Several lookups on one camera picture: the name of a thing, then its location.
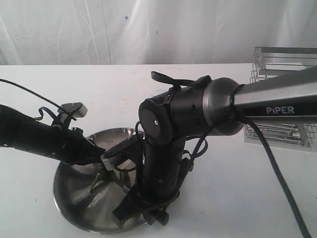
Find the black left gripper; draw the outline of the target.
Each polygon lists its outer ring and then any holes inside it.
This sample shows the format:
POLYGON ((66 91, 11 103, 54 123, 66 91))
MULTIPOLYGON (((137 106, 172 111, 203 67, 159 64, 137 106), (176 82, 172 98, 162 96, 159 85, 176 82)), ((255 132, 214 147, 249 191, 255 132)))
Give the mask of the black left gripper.
POLYGON ((100 163, 104 152, 104 148, 86 138, 83 130, 76 127, 63 132, 61 143, 53 151, 53 158, 68 165, 88 165, 100 163))

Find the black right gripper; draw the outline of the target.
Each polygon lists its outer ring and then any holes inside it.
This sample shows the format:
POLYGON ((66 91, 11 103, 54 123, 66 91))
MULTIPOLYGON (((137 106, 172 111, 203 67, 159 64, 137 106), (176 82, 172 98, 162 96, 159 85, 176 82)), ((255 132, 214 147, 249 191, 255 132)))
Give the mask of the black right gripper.
POLYGON ((178 195, 178 185, 184 165, 182 164, 185 138, 176 137, 165 145, 150 140, 147 136, 138 139, 142 149, 141 161, 137 164, 136 196, 129 191, 112 211, 112 219, 118 227, 138 216, 138 210, 146 221, 167 221, 166 209, 178 195))

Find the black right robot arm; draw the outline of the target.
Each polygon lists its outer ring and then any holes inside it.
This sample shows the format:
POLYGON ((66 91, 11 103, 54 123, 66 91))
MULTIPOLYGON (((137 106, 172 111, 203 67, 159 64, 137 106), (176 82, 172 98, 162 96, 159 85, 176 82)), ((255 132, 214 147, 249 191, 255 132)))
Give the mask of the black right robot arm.
POLYGON ((135 133, 115 147, 117 154, 135 164, 136 171, 135 184, 112 212, 119 227, 140 215, 149 224, 168 222, 166 209, 178 197, 195 159, 205 152, 201 145, 206 137, 235 135, 248 124, 276 168, 256 122, 317 120, 315 67, 251 84, 227 77, 173 79, 155 71, 151 77, 170 89, 139 106, 138 125, 144 134, 135 133))

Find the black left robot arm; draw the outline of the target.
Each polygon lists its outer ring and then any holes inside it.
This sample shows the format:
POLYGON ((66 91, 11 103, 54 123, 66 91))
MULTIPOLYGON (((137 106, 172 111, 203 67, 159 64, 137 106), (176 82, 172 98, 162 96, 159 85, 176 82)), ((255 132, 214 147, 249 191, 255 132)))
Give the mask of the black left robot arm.
POLYGON ((100 163, 105 149, 85 138, 83 130, 69 129, 70 121, 70 116, 59 113, 53 116, 52 125, 47 125, 1 105, 0 145, 69 165, 100 163))

